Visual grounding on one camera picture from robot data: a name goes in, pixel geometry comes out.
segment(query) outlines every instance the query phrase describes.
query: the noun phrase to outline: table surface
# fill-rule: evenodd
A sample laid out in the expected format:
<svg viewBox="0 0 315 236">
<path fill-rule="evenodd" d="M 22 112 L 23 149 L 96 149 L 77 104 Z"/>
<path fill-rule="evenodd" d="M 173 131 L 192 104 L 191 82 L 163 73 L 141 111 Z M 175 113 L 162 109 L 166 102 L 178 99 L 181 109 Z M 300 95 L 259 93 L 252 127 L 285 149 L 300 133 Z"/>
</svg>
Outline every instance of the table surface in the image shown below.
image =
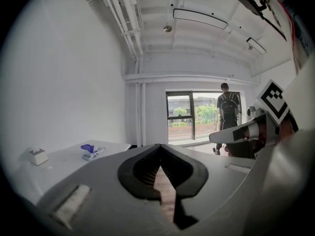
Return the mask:
<svg viewBox="0 0 315 236">
<path fill-rule="evenodd" d="M 48 161 L 38 166 L 27 162 L 20 170 L 19 177 L 15 181 L 19 194 L 29 199 L 33 204 L 36 204 L 44 193 L 56 183 L 89 163 L 89 161 L 82 158 L 82 155 L 87 152 L 80 148 L 84 144 L 106 148 L 105 151 L 93 160 L 117 154 L 130 148 L 130 144 L 89 140 L 72 147 L 48 153 Z"/>
</svg>

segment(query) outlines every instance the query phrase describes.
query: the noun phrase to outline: floor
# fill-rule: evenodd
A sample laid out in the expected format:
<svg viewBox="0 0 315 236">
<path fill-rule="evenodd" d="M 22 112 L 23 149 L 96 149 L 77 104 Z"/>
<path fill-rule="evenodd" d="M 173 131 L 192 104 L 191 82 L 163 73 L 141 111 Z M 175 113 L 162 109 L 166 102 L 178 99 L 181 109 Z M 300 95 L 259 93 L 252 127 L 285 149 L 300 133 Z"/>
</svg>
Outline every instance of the floor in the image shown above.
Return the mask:
<svg viewBox="0 0 315 236">
<path fill-rule="evenodd" d="M 199 152 L 203 152 L 203 153 L 214 154 L 213 145 L 214 145 L 213 143 L 208 143 L 208 144 L 202 144 L 202 145 L 196 145 L 196 146 L 189 146 L 186 148 L 191 149 L 191 150 L 195 150 L 195 151 L 199 151 Z M 224 151 L 224 145 L 220 149 L 220 153 L 221 153 L 221 155 L 227 156 L 227 152 Z"/>
<path fill-rule="evenodd" d="M 170 221 L 173 221 L 176 191 L 161 167 L 157 172 L 154 189 L 161 194 L 161 208 L 164 214 Z"/>
</svg>

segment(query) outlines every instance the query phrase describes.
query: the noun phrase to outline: ceiling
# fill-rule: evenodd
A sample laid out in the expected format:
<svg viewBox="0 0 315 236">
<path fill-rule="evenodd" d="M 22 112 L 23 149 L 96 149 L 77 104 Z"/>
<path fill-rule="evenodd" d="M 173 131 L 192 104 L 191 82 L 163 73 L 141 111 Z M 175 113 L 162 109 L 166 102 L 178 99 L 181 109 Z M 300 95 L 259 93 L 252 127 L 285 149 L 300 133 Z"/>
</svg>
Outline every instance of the ceiling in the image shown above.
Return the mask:
<svg viewBox="0 0 315 236">
<path fill-rule="evenodd" d="M 237 0 L 139 1 L 150 51 L 198 53 L 217 59 L 228 59 L 254 67 L 254 73 L 275 67 L 290 58 L 286 41 Z M 228 26 L 222 30 L 200 22 L 173 19 L 174 8 L 212 15 L 228 22 Z M 276 25 L 268 9 L 263 14 Z M 163 31 L 167 22 L 173 28 L 169 33 Z M 249 37 L 260 43 L 267 53 L 262 55 L 255 48 L 249 50 L 246 42 Z"/>
</svg>

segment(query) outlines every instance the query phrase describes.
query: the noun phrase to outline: tree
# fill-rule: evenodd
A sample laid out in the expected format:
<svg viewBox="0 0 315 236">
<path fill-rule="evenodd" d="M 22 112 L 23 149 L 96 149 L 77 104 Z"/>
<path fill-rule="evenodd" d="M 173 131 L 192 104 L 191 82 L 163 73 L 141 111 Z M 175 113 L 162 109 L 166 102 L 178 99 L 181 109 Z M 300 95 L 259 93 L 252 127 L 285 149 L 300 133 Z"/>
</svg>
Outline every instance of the tree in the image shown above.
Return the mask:
<svg viewBox="0 0 315 236">
<path fill-rule="evenodd" d="M 199 106 L 197 112 L 203 123 L 215 122 L 218 115 L 218 109 L 214 104 Z"/>
<path fill-rule="evenodd" d="M 187 110 L 183 109 L 182 107 L 178 107 L 174 109 L 174 115 L 179 116 L 179 115 L 184 115 L 187 114 Z"/>
</svg>

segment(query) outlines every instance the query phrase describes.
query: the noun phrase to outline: black backpack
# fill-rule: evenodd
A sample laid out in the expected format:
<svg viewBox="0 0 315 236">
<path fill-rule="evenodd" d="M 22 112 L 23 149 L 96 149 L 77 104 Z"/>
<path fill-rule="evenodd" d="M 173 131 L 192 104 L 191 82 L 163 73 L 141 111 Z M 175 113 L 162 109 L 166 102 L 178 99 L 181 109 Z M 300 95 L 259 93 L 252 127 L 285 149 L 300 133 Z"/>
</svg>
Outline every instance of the black backpack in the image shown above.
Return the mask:
<svg viewBox="0 0 315 236">
<path fill-rule="evenodd" d="M 237 104 L 233 101 L 233 93 L 230 93 L 229 97 L 227 98 L 225 94 L 222 94 L 223 102 L 221 103 L 222 115 L 224 121 L 229 120 L 237 120 Z"/>
</svg>

